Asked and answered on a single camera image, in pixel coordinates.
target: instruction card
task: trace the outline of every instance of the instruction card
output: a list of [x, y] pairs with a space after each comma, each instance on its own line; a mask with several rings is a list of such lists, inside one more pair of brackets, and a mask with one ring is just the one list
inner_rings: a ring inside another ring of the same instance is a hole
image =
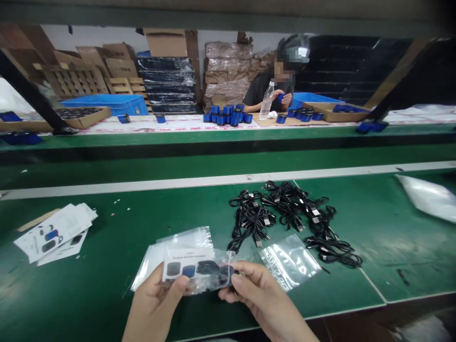
[[68, 204], [18, 238], [14, 244], [22, 249], [29, 257], [29, 262], [33, 263], [87, 230], [96, 217], [97, 214], [85, 203], [77, 206]]
[[212, 248], [180, 248], [168, 249], [165, 253], [163, 267], [163, 282], [169, 282], [178, 277], [188, 278], [207, 277], [207, 274], [198, 273], [200, 262], [213, 262], [214, 249]]

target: blue plastic bin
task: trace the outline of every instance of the blue plastic bin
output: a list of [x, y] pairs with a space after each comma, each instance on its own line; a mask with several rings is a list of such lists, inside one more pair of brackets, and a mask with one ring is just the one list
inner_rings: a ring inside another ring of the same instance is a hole
[[288, 109], [298, 109], [303, 106], [304, 102], [327, 102], [327, 103], [345, 103], [341, 100], [332, 99], [330, 97], [321, 96], [313, 93], [294, 93], [293, 100]]
[[62, 101], [65, 107], [110, 107], [111, 116], [149, 115], [142, 95], [96, 94]]

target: hand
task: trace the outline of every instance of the hand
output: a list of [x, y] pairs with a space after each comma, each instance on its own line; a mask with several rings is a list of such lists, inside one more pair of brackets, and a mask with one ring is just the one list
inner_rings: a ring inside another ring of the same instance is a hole
[[183, 295], [188, 294], [189, 279], [180, 276], [170, 288], [162, 287], [163, 263], [137, 288], [122, 342], [164, 342], [171, 318]]
[[272, 342], [318, 341], [266, 267], [247, 261], [238, 261], [232, 266], [246, 276], [234, 274], [231, 281], [237, 294], [224, 288], [218, 293], [220, 299], [247, 305]]
[[280, 94], [285, 94], [283, 90], [277, 89], [272, 93], [272, 100], [274, 101]]
[[282, 104], [284, 106], [289, 106], [290, 103], [291, 103], [291, 100], [293, 100], [293, 94], [286, 94], [283, 98], [282, 98]]

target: worker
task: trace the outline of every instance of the worker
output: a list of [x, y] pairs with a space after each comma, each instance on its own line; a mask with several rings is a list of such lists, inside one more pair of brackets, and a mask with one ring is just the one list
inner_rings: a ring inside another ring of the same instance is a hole
[[[269, 82], [275, 83], [271, 111], [286, 112], [293, 99], [295, 75], [309, 62], [309, 39], [307, 35], [295, 34], [283, 38], [275, 52], [272, 65], [263, 73], [258, 74], [250, 85], [244, 97], [244, 111], [257, 113], [263, 104], [263, 98], [269, 87]], [[277, 97], [284, 94], [281, 102]]]
[[[219, 291], [227, 303], [241, 302], [253, 314], [271, 341], [318, 342], [288, 295], [266, 267], [247, 261], [232, 263], [243, 275], [233, 274], [230, 288]], [[163, 263], [136, 290], [122, 342], [164, 342], [189, 278], [182, 275], [169, 289], [162, 287]]]

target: wooden pallet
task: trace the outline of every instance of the wooden pallet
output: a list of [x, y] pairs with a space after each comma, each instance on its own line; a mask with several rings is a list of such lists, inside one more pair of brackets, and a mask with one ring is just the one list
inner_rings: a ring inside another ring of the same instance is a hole
[[113, 94], [138, 94], [144, 97], [144, 101], [149, 111], [149, 115], [152, 115], [151, 104], [147, 98], [146, 88], [144, 88], [144, 81], [141, 77], [121, 77], [121, 78], [109, 78], [107, 79], [110, 83], [110, 87], [113, 89]]
[[109, 94], [103, 75], [96, 66], [74, 66], [60, 63], [59, 66], [46, 66], [34, 63], [36, 70], [43, 72], [60, 99], [80, 97], [90, 94]]

